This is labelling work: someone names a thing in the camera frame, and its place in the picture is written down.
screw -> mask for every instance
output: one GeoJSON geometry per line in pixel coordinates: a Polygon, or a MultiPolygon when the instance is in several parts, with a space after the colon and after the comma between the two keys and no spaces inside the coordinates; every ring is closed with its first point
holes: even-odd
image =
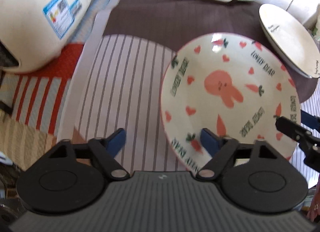
{"type": "Polygon", "coordinates": [[[204,169],[199,171],[199,175],[203,178],[211,178],[214,176],[214,171],[209,170],[209,169],[204,169]]]}
{"type": "Polygon", "coordinates": [[[111,175],[115,178],[123,178],[127,175],[127,172],[125,170],[116,169],[111,172],[111,175]]]}

white ceramic plate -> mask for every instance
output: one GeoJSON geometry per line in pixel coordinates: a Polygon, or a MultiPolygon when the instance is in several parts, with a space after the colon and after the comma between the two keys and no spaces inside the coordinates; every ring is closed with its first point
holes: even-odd
{"type": "Polygon", "coordinates": [[[287,11],[271,4],[259,9],[269,42],[290,67],[308,78],[320,76],[320,53],[308,31],[287,11]]]}
{"type": "Polygon", "coordinates": [[[177,157],[193,172],[211,159],[200,143],[204,127],[243,143],[264,138],[290,158],[296,142],[276,130],[276,116],[300,124],[294,83],[276,56],[244,36],[201,36],[177,53],[164,75],[164,130],[177,157]]]}

pink bunny illustration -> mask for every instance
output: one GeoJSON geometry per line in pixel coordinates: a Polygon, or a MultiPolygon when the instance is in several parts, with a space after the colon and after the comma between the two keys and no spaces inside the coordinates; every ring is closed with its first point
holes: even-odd
{"type": "Polygon", "coordinates": [[[232,85],[232,79],[224,70],[215,70],[204,80],[204,88],[209,94],[220,96],[228,108],[234,107],[233,100],[242,103],[243,96],[238,89],[232,85]]]}

white container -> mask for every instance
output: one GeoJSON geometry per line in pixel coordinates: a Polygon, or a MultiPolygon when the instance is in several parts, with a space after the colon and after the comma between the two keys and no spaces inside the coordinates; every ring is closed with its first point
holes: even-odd
{"type": "Polygon", "coordinates": [[[0,41],[19,62],[3,69],[30,72],[57,57],[90,1],[0,0],[0,41]]]}

red heart print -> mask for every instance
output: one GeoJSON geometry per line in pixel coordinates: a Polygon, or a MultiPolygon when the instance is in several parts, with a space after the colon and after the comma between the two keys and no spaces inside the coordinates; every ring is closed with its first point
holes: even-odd
{"type": "Polygon", "coordinates": [[[256,48],[258,48],[258,50],[262,51],[262,45],[260,43],[255,42],[254,44],[255,44],[256,48]]]}
{"type": "Polygon", "coordinates": [[[171,114],[169,113],[169,111],[165,112],[165,120],[169,123],[171,121],[171,114]]]}
{"type": "Polygon", "coordinates": [[[283,136],[283,134],[282,134],[282,133],[277,133],[277,134],[276,134],[276,138],[277,138],[277,140],[278,140],[278,141],[280,141],[280,140],[281,140],[281,138],[282,138],[282,136],[283,136]]]}
{"type": "Polygon", "coordinates": [[[196,113],[196,111],[197,111],[196,109],[190,108],[189,106],[186,106],[186,113],[188,116],[194,115],[196,113]]]}
{"type": "Polygon", "coordinates": [[[277,88],[278,91],[282,91],[281,83],[278,83],[276,88],[277,88]]]}
{"type": "Polygon", "coordinates": [[[194,81],[195,81],[195,78],[193,76],[191,76],[191,75],[188,76],[188,78],[187,78],[188,85],[192,84],[194,81]]]}
{"type": "Polygon", "coordinates": [[[294,82],[293,82],[293,80],[292,79],[288,79],[288,81],[290,82],[290,84],[292,85],[292,87],[296,87],[295,85],[294,85],[294,82]]]}
{"type": "Polygon", "coordinates": [[[254,74],[254,70],[253,70],[253,67],[251,67],[250,68],[250,70],[249,70],[249,72],[248,72],[249,74],[254,74]]]}
{"type": "Polygon", "coordinates": [[[229,62],[230,61],[230,58],[227,55],[223,55],[222,59],[223,59],[224,62],[229,62]]]}
{"type": "Polygon", "coordinates": [[[247,43],[241,41],[241,42],[239,43],[239,45],[240,45],[241,48],[244,48],[244,47],[247,45],[247,43]]]}
{"type": "Polygon", "coordinates": [[[195,52],[196,54],[199,54],[199,53],[200,53],[200,50],[201,50],[201,46],[198,45],[198,46],[194,49],[194,52],[195,52]]]}

